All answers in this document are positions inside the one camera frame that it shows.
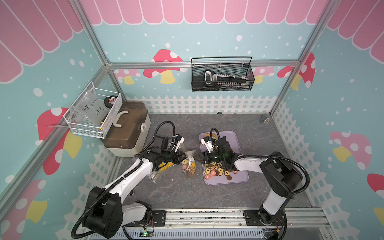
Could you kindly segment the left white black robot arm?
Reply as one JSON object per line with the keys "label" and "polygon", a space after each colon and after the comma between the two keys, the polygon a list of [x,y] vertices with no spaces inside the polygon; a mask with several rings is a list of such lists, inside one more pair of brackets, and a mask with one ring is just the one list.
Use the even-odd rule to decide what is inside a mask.
{"label": "left white black robot arm", "polygon": [[[166,124],[172,126],[171,137],[157,133]],[[164,121],[155,131],[151,142],[135,155],[136,161],[127,171],[103,188],[94,187],[89,192],[84,213],[71,230],[72,239],[95,233],[110,239],[127,224],[137,222],[146,227],[153,221],[151,205],[142,201],[124,205],[125,199],[145,177],[163,170],[169,163],[178,165],[186,159],[179,149],[185,139],[176,133],[173,122]]]}

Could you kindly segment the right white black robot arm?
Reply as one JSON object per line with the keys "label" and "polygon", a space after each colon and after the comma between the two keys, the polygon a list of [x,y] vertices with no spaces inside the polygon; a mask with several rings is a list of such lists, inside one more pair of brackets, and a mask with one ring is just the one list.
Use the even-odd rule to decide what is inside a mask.
{"label": "right white black robot arm", "polygon": [[225,177],[230,181],[235,173],[250,171],[263,174],[270,185],[271,190],[260,208],[244,213],[249,226],[271,226],[278,220],[284,224],[285,206],[293,196],[309,186],[310,176],[307,170],[279,152],[266,156],[235,153],[227,137],[220,136],[216,128],[202,135],[200,142],[205,147],[201,162],[206,180]]}

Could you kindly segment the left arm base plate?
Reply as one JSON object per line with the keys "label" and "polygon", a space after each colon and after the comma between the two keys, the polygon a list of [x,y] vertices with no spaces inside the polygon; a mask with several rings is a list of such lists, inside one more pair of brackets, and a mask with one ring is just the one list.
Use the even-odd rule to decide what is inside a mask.
{"label": "left arm base plate", "polygon": [[147,211],[143,219],[125,225],[125,227],[164,227],[166,211]]}

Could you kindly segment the ziploc bag with cookies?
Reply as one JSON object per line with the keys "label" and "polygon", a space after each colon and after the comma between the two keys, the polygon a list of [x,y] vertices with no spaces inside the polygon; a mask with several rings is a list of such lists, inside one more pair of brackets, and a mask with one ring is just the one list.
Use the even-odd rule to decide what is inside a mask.
{"label": "ziploc bag with cookies", "polygon": [[182,161],[182,170],[184,174],[191,178],[196,172],[196,162],[194,159],[195,150],[185,152],[186,158]]}
{"label": "ziploc bag with cookies", "polygon": [[161,163],[158,168],[155,168],[155,170],[151,173],[150,179],[152,182],[156,182],[156,180],[159,178],[159,176],[165,172],[167,169],[174,166],[173,163],[167,162],[167,163]]}

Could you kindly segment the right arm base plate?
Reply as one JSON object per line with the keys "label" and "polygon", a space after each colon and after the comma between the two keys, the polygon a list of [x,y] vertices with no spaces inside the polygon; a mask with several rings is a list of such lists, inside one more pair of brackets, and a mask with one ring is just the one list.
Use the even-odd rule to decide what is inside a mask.
{"label": "right arm base plate", "polygon": [[271,215],[264,209],[244,210],[243,217],[247,226],[281,226],[287,223],[287,217],[283,210]]}

